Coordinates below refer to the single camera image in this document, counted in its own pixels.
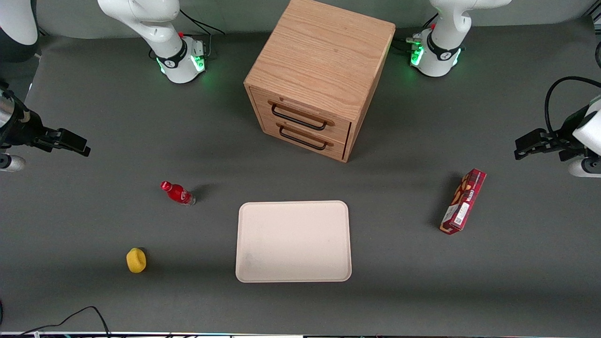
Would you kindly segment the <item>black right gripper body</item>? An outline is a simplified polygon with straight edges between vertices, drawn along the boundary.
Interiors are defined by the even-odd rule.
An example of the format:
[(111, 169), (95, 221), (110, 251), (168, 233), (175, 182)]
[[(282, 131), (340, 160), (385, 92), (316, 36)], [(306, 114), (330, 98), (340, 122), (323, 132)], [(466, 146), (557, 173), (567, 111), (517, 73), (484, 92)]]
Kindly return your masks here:
[(0, 129), (0, 147), (26, 145), (35, 148), (52, 148), (38, 140), (39, 137), (45, 137), (48, 130), (43, 126), (39, 115), (31, 111), (30, 119), (25, 123), (21, 121), (24, 117), (23, 109), (14, 107), (12, 116)]

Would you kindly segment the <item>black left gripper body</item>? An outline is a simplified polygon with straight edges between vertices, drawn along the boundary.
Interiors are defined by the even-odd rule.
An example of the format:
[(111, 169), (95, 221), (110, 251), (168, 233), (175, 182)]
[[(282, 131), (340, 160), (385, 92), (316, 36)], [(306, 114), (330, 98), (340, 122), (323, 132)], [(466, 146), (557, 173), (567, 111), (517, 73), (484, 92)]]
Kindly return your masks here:
[(559, 152), (560, 161), (566, 162), (577, 156), (588, 156), (586, 146), (573, 136), (573, 132), (583, 122), (588, 109), (588, 106), (582, 107), (567, 117), (559, 129), (553, 129), (550, 124), (549, 109), (547, 108), (547, 128), (553, 139), (552, 151)]

